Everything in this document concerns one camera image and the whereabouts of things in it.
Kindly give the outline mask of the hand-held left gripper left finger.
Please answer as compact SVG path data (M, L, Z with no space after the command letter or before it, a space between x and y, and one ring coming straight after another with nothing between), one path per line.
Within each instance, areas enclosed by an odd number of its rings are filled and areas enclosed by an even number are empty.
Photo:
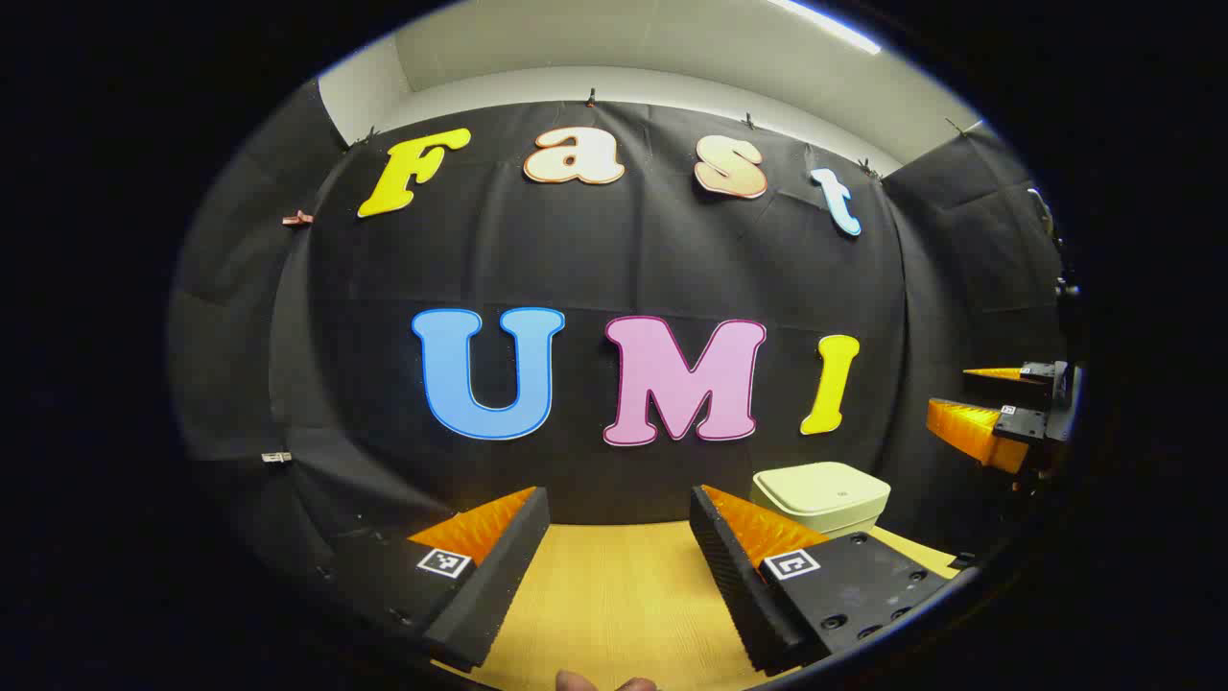
M420 531L338 538L325 595L391 655L470 673L488 658L550 527L549 493L528 487Z

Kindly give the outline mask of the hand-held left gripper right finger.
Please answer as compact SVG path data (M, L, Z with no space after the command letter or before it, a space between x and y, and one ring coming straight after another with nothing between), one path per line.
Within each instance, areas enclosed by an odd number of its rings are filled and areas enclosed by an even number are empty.
M707 485L689 525L758 673L777 675L860 647L950 578L866 531L829 536Z

